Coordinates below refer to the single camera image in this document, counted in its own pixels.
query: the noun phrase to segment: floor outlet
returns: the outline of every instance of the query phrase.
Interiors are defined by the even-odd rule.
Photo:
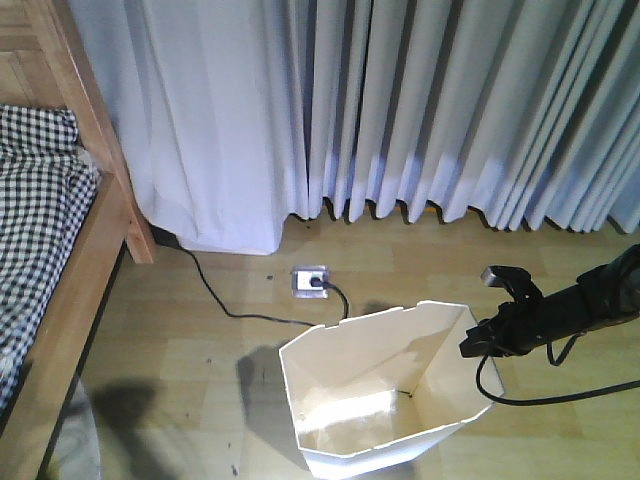
[[[329,281],[329,268],[324,265],[296,265],[291,271],[291,291],[296,298],[327,298],[329,293],[323,286],[314,287],[313,278]]]

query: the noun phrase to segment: black and white checkered fabric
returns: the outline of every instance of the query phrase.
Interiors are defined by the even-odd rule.
[[[68,110],[0,104],[0,414],[95,196]]]

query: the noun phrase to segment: plastic bin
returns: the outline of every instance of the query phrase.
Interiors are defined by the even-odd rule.
[[[311,473],[337,480],[412,460],[492,402],[480,359],[458,344],[467,305],[425,301],[310,328],[280,349],[298,447]],[[504,393],[493,362],[483,383]]]

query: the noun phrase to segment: wooden floor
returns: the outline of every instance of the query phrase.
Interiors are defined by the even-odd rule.
[[[272,256],[198,256],[231,310],[333,324],[339,298],[294,299],[293,265],[328,265],[354,315],[432,299],[467,303],[481,319],[508,298],[482,284],[488,264],[524,267],[549,294],[638,242],[639,234],[610,226],[589,235],[550,226],[494,232],[473,213],[449,225],[427,213],[412,226],[399,213],[352,225],[323,215],[290,218]],[[295,446],[277,354],[303,331],[226,318],[184,253],[161,248],[152,266],[126,258],[82,375],[103,479],[312,478]],[[639,346],[640,320],[587,335],[558,368],[544,349],[497,364],[509,396],[562,394],[640,378]],[[361,478],[637,479],[640,390],[557,406],[494,406],[417,460]]]

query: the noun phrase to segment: light blue curtain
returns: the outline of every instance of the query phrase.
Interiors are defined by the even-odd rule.
[[[640,221],[640,9],[621,0],[72,0],[149,220],[277,250],[291,213]]]

